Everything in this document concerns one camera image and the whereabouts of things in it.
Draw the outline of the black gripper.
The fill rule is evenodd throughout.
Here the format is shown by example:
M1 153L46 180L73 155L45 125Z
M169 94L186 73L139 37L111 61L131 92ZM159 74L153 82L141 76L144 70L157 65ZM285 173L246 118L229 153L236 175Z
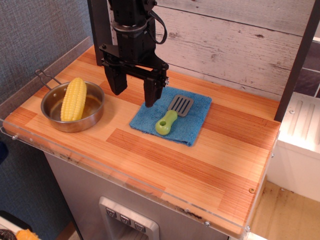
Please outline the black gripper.
M145 106L150 108L162 96L166 86L169 65L156 53L156 45L166 41L156 39L154 23L140 23L134 26L114 25L117 44L102 44L99 49L103 53L101 59L111 91L120 95L127 87L127 76L144 81Z

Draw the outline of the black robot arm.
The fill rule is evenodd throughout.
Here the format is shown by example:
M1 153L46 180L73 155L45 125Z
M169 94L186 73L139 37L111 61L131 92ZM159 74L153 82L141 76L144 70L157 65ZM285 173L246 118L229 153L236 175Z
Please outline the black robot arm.
M102 44L102 65L111 91L121 94L127 88L127 76L143 80L145 106L150 108L161 98L168 83L169 65L160 59L156 46L168 36L156 39L156 22L163 20L153 11L155 0L111 0L116 45Z

